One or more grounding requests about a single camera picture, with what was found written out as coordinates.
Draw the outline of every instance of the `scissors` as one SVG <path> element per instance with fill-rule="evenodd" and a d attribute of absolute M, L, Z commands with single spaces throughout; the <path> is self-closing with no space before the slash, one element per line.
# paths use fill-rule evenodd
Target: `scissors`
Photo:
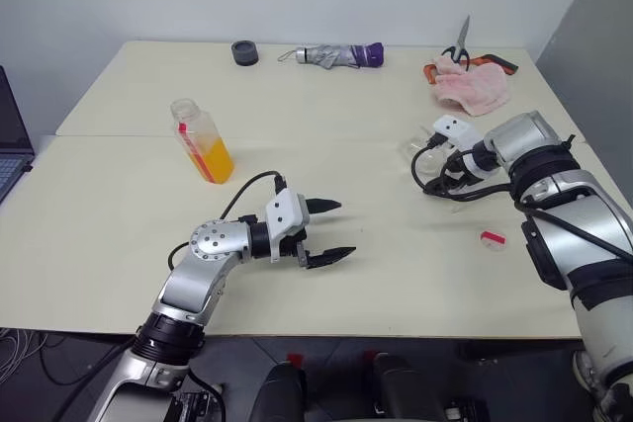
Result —
<path fill-rule="evenodd" d="M 466 17 L 466 22 L 462 26 L 462 31 L 459 33 L 459 37 L 457 38 L 457 42 L 453 46 L 449 46 L 442 54 L 450 53 L 451 59 L 454 63 L 459 63 L 462 56 L 466 56 L 466 71 L 468 71 L 468 67 L 471 65 L 471 57 L 466 51 L 466 46 L 464 42 L 466 41 L 466 34 L 468 33 L 468 26 L 471 23 L 471 16 Z"/>

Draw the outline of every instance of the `black cap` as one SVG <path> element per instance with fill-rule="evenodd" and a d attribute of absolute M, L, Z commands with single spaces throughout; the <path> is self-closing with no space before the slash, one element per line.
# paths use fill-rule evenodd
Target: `black cap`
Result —
<path fill-rule="evenodd" d="M 235 42 L 230 46 L 230 50 L 233 52 L 233 59 L 240 66 L 250 66 L 259 60 L 255 43 L 248 40 Z"/>

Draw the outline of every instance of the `laptop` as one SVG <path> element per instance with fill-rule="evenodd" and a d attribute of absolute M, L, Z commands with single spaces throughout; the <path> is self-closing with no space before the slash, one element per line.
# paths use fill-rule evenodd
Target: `laptop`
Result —
<path fill-rule="evenodd" d="M 31 171 L 35 156 L 9 80 L 0 66 L 0 202 L 20 177 Z"/>

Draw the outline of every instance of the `floor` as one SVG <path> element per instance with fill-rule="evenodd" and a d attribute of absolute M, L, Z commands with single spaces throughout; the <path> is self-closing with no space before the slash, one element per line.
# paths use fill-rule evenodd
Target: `floor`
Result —
<path fill-rule="evenodd" d="M 57 341 L 50 337 L 50 342 Z M 398 354 L 425 369 L 442 400 L 453 396 L 484 399 L 493 422 L 589 422 L 590 400 L 571 373 L 570 351 L 556 350 L 486 361 L 457 357 L 455 340 L 396 338 L 221 337 L 208 339 L 192 367 L 202 379 L 226 385 L 228 421 L 246 421 L 258 387 L 268 371 L 289 353 L 303 354 L 311 407 L 308 422 L 372 415 L 361 391 L 366 351 Z M 45 350 L 50 371 L 61 380 L 83 374 L 109 345 L 67 338 Z M 8 357 L 0 347 L 0 361 Z M 85 420 L 107 380 L 108 368 L 71 407 L 64 420 Z M 194 388 L 189 382 L 185 389 Z M 0 385 L 0 421 L 48 421 L 72 387 L 53 385 L 42 372 L 38 355 L 25 361 Z"/>

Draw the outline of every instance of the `scissors handle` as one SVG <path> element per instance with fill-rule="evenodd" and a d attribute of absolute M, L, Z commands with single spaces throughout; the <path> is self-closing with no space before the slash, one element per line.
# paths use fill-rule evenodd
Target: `scissors handle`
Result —
<path fill-rule="evenodd" d="M 460 48 L 459 46 L 449 46 L 444 51 L 442 51 L 442 54 L 446 53 L 450 53 L 451 59 L 454 63 L 459 63 L 462 59 L 462 56 L 466 56 L 466 71 L 468 71 L 468 68 L 471 65 L 471 57 L 468 54 L 468 51 L 466 51 L 464 48 Z"/>

